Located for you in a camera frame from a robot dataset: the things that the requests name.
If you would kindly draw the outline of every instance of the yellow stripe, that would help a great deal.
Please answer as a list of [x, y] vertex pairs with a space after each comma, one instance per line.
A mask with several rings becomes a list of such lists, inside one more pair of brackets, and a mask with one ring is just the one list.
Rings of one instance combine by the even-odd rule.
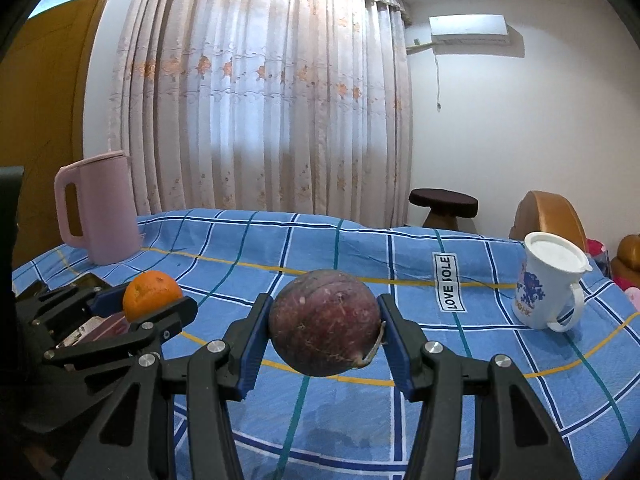
[[[595, 354], [604, 345], [606, 345], [609, 341], [611, 341], [617, 333], [619, 333], [621, 330], [624, 330], [625, 326], [627, 326], [629, 323], [631, 323], [631, 321], [634, 320], [638, 316], [640, 316], [640, 312], [635, 312], [631, 316], [627, 317], [625, 322], [622, 325], [617, 327], [613, 332], [611, 332], [608, 336], [606, 336], [606, 338], [604, 338], [596, 346], [594, 346], [591, 350], [589, 350], [586, 354], [584, 354], [584, 358], [588, 359], [593, 354]], [[533, 377], [543, 377], [543, 376], [546, 376], [546, 375], [555, 374], [557, 372], [564, 372], [566, 370], [570, 370], [571, 368], [575, 368], [575, 367], [577, 367], [577, 365], [580, 365], [580, 364], [582, 364], [582, 360], [581, 359], [576, 359], [575, 361], [573, 361], [572, 363], [569, 363], [567, 365], [559, 366], [559, 367], [556, 367], [556, 368], [550, 368], [549, 370], [542, 370], [541, 372], [535, 372], [535, 373], [532, 373], [532, 374], [524, 374], [524, 376], [527, 379], [531, 379]]]
[[[598, 350], [600, 350], [604, 345], [606, 345], [608, 342], [610, 342], [615, 336], [616, 334], [618, 334], [621, 330], [624, 330], [625, 326], [627, 326], [629, 323], [631, 323], [631, 321], [633, 319], [635, 319], [637, 316], [640, 316], [640, 312], [635, 312], [634, 314], [632, 314], [631, 316], [629, 316], [628, 318], [626, 318], [625, 322], [623, 324], [621, 324], [619, 327], [617, 327], [611, 334], [609, 334], [606, 338], [604, 338], [602, 341], [600, 341], [596, 346], [594, 346], [591, 350], [589, 350], [586, 354], [584, 354], [585, 358], [589, 358], [590, 356], [594, 355]], [[205, 345], [207, 344], [207, 341], [204, 341], [204, 339], [200, 339], [199, 337], [196, 337], [194, 335], [191, 335], [187, 332], [180, 332], [181, 335], [185, 336], [187, 339], [191, 339], [193, 342], [198, 343], [199, 345]], [[271, 361], [268, 359], [263, 359], [262, 360], [262, 364], [271, 368], [277, 368], [278, 370], [283, 370], [285, 372], [292, 372], [294, 374], [297, 374], [298, 372], [295, 371], [293, 368], [285, 365], [285, 364], [281, 364], [281, 363], [277, 363], [276, 361]], [[531, 373], [531, 374], [524, 374], [524, 376], [527, 379], [532, 379], [535, 377], [542, 377], [542, 376], [547, 376], [547, 375], [551, 375], [551, 374], [556, 374], [558, 372], [564, 372], [566, 370], [570, 370], [571, 368], [575, 368], [577, 367], [577, 365], [582, 364], [582, 361], [580, 359], [575, 360], [567, 365], [563, 365], [563, 366], [559, 366], [556, 368], [549, 368], [548, 370], [542, 370], [540, 372], [535, 372], [535, 373]], [[329, 377], [325, 377], [325, 379], [330, 379], [332, 381], [339, 381], [341, 383], [352, 383], [352, 384], [368, 384], [370, 386], [394, 386], [394, 382], [393, 381], [385, 381], [382, 379], [364, 379], [364, 378], [360, 378], [360, 377], [347, 377], [347, 376], [338, 376], [338, 375], [334, 375], [334, 376], [329, 376]]]
[[[201, 254], [191, 254], [184, 251], [165, 251], [155, 247], [145, 247], [143, 251], [155, 251], [161, 254], [178, 254], [179, 256], [186, 256], [188, 258], [196, 258], [197, 260], [205, 260], [206, 262], [217, 262], [219, 264], [232, 265], [236, 264], [241, 267], [251, 267], [252, 269], [269, 270], [271, 272], [284, 272], [285, 274], [300, 275], [304, 274], [306, 270], [290, 269], [289, 267], [275, 267], [265, 266], [260, 264], [250, 264], [246, 262], [232, 262], [230, 260], [220, 260], [219, 258], [211, 258], [209, 256], [202, 256]], [[358, 279], [366, 283], [377, 283], [380, 285], [404, 285], [404, 286], [435, 286], [433, 280], [390, 280], [388, 278], [370, 278], [368, 276], [358, 276]], [[464, 282], [461, 286], [487, 286], [489, 288], [515, 288], [513, 283], [480, 283], [480, 282]]]
[[[196, 342], [199, 345], [207, 344], [207, 341], [204, 341], [204, 339], [200, 339], [199, 337], [191, 335], [187, 332], [180, 332], [180, 335], [185, 336], [187, 339], [191, 339], [193, 342]], [[263, 359], [262, 364], [270, 368], [277, 368], [278, 370], [282, 370], [284, 372], [299, 374], [299, 372], [295, 371], [290, 366], [287, 366], [282, 363], [277, 363], [276, 361], [271, 361], [269, 359]], [[323, 379], [330, 379], [332, 381], [338, 381], [341, 383], [368, 384], [369, 386], [393, 386], [394, 385], [394, 382], [389, 380], [385, 381], [382, 379], [365, 379], [360, 377], [347, 377], [342, 375], [332, 375], [332, 376], [324, 377]]]
[[62, 260], [62, 264], [67, 268], [67, 270], [70, 270], [76, 276], [79, 276], [80, 273], [69, 265], [69, 262], [66, 260], [65, 255], [62, 254], [62, 251], [60, 249], [56, 249], [56, 252], [58, 253], [58, 256], [60, 256], [60, 260]]

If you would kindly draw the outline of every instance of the sheer floral curtain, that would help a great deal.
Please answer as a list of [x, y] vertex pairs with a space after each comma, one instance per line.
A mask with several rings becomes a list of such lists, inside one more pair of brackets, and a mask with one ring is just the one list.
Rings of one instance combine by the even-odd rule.
[[406, 217], [411, 96], [400, 0], [135, 0], [111, 149], [140, 214], [186, 207]]

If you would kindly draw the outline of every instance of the wooden stool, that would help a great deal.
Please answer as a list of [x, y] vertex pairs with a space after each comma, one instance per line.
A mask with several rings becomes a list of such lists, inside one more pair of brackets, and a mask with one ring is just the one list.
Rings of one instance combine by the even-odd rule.
[[458, 217], [474, 218], [478, 214], [478, 200], [472, 196], [447, 189], [414, 189], [409, 202], [430, 207], [431, 211], [422, 227], [458, 231]]

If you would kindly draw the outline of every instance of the bed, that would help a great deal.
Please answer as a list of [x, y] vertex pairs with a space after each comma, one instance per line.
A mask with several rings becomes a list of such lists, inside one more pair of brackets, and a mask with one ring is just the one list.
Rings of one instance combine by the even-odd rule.
[[[142, 270], [173, 276], [200, 305], [195, 321], [163, 346], [167, 358], [193, 353], [245, 317], [260, 292], [275, 296], [307, 270], [337, 268], [376, 295], [392, 294], [427, 338], [460, 355], [509, 355], [526, 374], [570, 448], [584, 480], [604, 478], [640, 428], [640, 313], [593, 272], [581, 281], [587, 307], [567, 334], [538, 332], [511, 311], [524, 249], [517, 240], [425, 228], [380, 230], [304, 214], [193, 209], [140, 218], [143, 249], [97, 267], [84, 250], [60, 246], [16, 269], [14, 288], [50, 287], [92, 272], [116, 285]], [[436, 298], [433, 253], [453, 253], [464, 311]], [[190, 478], [185, 400], [177, 397], [178, 478]], [[400, 480], [420, 406], [394, 387], [385, 356], [331, 378], [295, 373], [269, 345], [255, 390], [229, 404], [247, 479]], [[458, 479], [470, 477], [473, 405], [463, 407]]]

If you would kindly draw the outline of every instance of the mug handle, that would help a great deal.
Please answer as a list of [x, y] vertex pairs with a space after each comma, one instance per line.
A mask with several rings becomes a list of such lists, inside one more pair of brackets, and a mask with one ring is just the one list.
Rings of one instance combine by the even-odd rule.
[[584, 310], [584, 292], [578, 283], [572, 283], [570, 286], [574, 294], [574, 313], [566, 325], [561, 325], [557, 321], [549, 321], [546, 325], [554, 332], [566, 332], [572, 329], [582, 317], [582, 311]]

